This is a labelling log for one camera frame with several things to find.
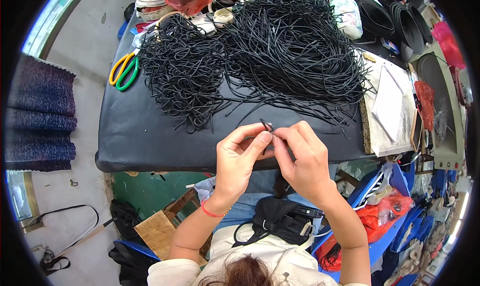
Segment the black table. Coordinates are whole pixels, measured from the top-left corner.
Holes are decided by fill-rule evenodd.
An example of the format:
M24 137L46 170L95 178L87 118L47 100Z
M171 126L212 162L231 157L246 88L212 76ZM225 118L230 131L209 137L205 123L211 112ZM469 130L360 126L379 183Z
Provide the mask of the black table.
M118 45L113 64L125 54L133 51L133 35L129 32L140 19L132 16L129 25ZM380 41L371 45L361 45L368 50L405 67L399 58L389 56L389 51ZM227 117L224 114L235 106L213 116L214 134L211 130L187 134L183 126L173 130L181 120L165 115L151 98L145 86L146 76L139 74L135 83L126 91L120 92L108 82L105 86L98 129L98 152L95 163L103 172L118 171L216 171L216 144L233 131L256 104L243 103ZM224 97L235 97L226 82L220 85ZM344 128L332 126L313 117L297 114L289 109L279 109L264 105L247 116L242 125L265 119L275 127L291 126L300 120L309 122L315 133L328 148L328 161L340 163L348 160L369 158L363 149L363 131L360 111L355 121ZM255 163L254 170L278 168L275 158Z

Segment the yellow scissor handle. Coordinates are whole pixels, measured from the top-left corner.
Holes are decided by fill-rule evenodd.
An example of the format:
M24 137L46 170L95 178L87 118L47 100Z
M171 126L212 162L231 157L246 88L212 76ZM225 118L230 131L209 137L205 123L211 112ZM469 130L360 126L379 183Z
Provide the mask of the yellow scissor handle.
M119 59L118 62L113 66L112 71L110 72L110 76L108 77L108 82L111 85L116 85L118 79L120 78L120 75L123 73L123 70L125 70L125 67L127 66L128 61L135 56L135 52L132 52L131 54L126 54L123 58ZM117 77L113 79L113 74L117 70L117 67L120 66L120 63L122 63L122 66L120 67L120 71L117 74Z

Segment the green scissor handle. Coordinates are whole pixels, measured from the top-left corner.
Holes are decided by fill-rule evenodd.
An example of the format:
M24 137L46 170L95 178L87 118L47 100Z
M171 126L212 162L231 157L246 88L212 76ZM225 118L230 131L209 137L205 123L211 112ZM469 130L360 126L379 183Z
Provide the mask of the green scissor handle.
M131 75L130 80L125 85L122 85L123 79L127 76L127 74L130 72L133 66L135 66L135 70ZM125 69L125 71L123 71L123 73L120 75L120 78L118 79L116 84L117 90L125 91L126 89L128 89L133 84L135 78L137 77L137 73L138 73L138 57L135 56L134 60L130 62L130 65L128 65L127 69Z

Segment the woman's left hand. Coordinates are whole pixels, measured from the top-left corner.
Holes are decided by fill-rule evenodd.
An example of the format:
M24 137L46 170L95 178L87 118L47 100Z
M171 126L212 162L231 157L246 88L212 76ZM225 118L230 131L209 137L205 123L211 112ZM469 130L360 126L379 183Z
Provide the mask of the woman's left hand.
M208 211L225 213L248 186L254 163L274 156L262 152L272 141L272 134L261 123L238 127L216 146L216 186L208 199Z

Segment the hand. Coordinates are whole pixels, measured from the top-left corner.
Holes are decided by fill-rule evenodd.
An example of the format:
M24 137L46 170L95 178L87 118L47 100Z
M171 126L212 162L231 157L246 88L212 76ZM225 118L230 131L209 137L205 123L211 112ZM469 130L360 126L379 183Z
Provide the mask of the hand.
M300 121L288 128L277 128L273 133L274 154L283 177L291 187L319 208L334 201L339 193L328 172L327 147L309 124ZM282 139L291 148L295 162Z
M215 192L212 198L208 199L212 208L219 211L223 211L222 208L228 210L245 192L255 161L274 156L272 150L267 150L265 155L262 155L272 137L263 124L255 123L238 127L217 144L217 181Z

